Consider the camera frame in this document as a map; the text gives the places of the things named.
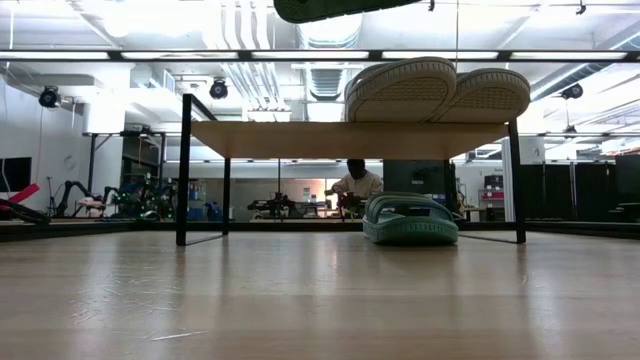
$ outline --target security camera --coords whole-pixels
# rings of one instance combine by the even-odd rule
[[[224,79],[215,79],[213,81],[213,85],[211,85],[211,89],[209,90],[209,95],[216,100],[224,99],[229,95]]]
[[[580,86],[580,84],[575,84],[571,87],[564,89],[560,93],[560,96],[562,96],[563,99],[568,100],[568,99],[578,99],[582,96],[582,94],[584,94],[584,90],[582,89],[582,86]]]
[[[58,94],[57,86],[45,86],[44,91],[40,94],[38,102],[42,107],[47,109],[57,109],[60,107],[62,97]]]

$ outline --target red object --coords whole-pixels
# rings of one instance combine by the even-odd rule
[[[482,194],[482,200],[502,200],[504,199],[504,191],[485,191]]]
[[[19,204],[25,200],[27,200],[28,198],[31,197],[31,195],[35,194],[38,192],[38,190],[40,190],[40,187],[38,186],[38,184],[31,184],[29,186],[27,186],[26,188],[24,188],[24,190],[20,191],[19,193],[13,195],[12,197],[10,197],[9,201],[11,201],[12,203],[15,204]],[[7,210],[6,206],[0,206],[0,210]]]

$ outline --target ceiling light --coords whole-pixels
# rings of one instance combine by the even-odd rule
[[[368,51],[300,50],[300,51],[254,51],[254,59],[366,59]]]
[[[122,57],[129,60],[207,60],[207,59],[237,59],[238,53],[229,52],[123,52]]]
[[[0,51],[2,60],[108,60],[104,51]]]
[[[570,52],[514,52],[513,60],[620,60],[626,52],[612,51],[570,51]]]
[[[382,58],[387,60],[412,59],[417,57],[433,56],[445,59],[495,59],[498,57],[497,51],[459,51],[456,56],[455,51],[385,51]]]

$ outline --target white shirt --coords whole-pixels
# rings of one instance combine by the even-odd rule
[[[367,171],[358,180],[354,179],[351,174],[347,174],[340,181],[333,184],[331,189],[334,192],[353,192],[357,196],[366,199],[371,195],[382,192],[382,179],[370,171]]]

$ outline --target man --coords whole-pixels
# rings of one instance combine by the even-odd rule
[[[333,184],[331,187],[332,192],[352,192],[363,200],[382,192],[382,179],[380,179],[380,176],[367,171],[363,159],[347,160],[347,168],[349,169],[349,174]]]

